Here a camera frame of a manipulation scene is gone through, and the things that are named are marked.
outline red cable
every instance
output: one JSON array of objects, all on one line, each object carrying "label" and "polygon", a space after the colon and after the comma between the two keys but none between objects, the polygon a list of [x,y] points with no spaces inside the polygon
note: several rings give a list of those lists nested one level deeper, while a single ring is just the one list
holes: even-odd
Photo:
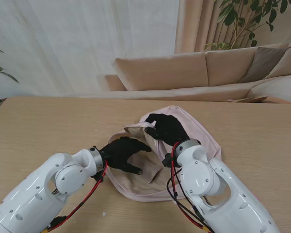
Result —
[{"label": "red cable", "polygon": [[[108,163],[107,161],[105,161],[105,168],[101,174],[101,176],[103,177],[106,174],[106,170],[108,167]],[[83,199],[83,201],[76,207],[73,209],[73,211],[70,212],[70,214],[65,218],[64,221],[62,221],[60,224],[58,224],[57,226],[51,228],[48,232],[55,230],[56,228],[60,227],[61,225],[63,225],[81,206],[82,203],[85,203],[90,196],[94,193],[94,191],[97,189],[98,185],[101,183],[101,179],[94,185],[94,187],[92,188],[92,190],[89,192],[89,194],[87,194],[87,196]]]},{"label": "red cable", "polygon": [[[171,175],[172,175],[172,185],[173,185],[173,188],[174,190],[176,191],[176,185],[175,185],[175,174],[174,174],[174,168],[175,168],[175,165],[174,165],[174,152],[175,152],[175,149],[177,147],[177,145],[179,144],[180,142],[177,142],[176,144],[174,144],[172,150],[171,150]],[[195,226],[197,226],[198,228],[202,229],[203,230],[203,225],[197,225],[193,220],[192,218],[184,211],[180,208],[180,206],[178,205],[179,209],[183,212],[183,214],[186,216],[187,219],[189,219],[189,221],[191,223],[193,223]]]}]

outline light wood tabletop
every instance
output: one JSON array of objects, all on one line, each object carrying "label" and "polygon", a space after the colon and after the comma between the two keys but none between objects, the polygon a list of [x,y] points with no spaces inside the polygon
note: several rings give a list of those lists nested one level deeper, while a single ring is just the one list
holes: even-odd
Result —
[{"label": "light wood tabletop", "polygon": [[[0,202],[57,152],[96,145],[153,110],[178,105],[222,147],[223,161],[291,233],[291,105],[257,103],[9,98],[0,107]],[[89,180],[63,210],[70,211],[94,184]],[[171,201],[142,203],[122,196],[106,179],[56,232],[203,232]]]}]

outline curtain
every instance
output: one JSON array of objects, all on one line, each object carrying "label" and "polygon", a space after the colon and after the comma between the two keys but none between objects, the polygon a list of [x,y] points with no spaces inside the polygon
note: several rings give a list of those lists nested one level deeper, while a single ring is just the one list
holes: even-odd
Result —
[{"label": "curtain", "polygon": [[0,97],[101,91],[111,60],[174,53],[178,0],[0,0]]},{"label": "curtain", "polygon": [[[221,3],[222,0],[179,0],[175,54],[204,51],[209,49],[205,44],[230,42],[235,38],[233,24],[227,27],[223,20],[217,23]],[[249,5],[244,6],[241,16],[248,19],[251,14]],[[249,46],[248,43],[249,35],[237,39],[241,47]]]}]

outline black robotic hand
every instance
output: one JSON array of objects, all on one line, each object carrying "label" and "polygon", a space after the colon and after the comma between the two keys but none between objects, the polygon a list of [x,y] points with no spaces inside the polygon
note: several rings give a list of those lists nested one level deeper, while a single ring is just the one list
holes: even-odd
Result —
[{"label": "black robotic hand", "polygon": [[148,127],[145,132],[170,146],[190,139],[180,121],[172,115],[152,113],[145,121],[149,123],[156,121],[155,128]]},{"label": "black robotic hand", "polygon": [[142,170],[140,168],[127,163],[129,157],[141,150],[152,151],[149,146],[137,139],[121,137],[102,148],[100,155],[112,168],[141,175]]}]

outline wall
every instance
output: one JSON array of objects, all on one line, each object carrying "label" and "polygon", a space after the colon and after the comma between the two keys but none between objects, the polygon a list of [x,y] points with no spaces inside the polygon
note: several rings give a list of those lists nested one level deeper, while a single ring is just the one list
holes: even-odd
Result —
[{"label": "wall", "polygon": [[277,17],[273,22],[274,30],[270,32],[269,26],[264,25],[255,31],[258,46],[291,42],[291,5],[283,14],[277,10]]},{"label": "wall", "polygon": [[100,91],[116,57],[174,53],[178,0],[0,0],[0,96]]}]

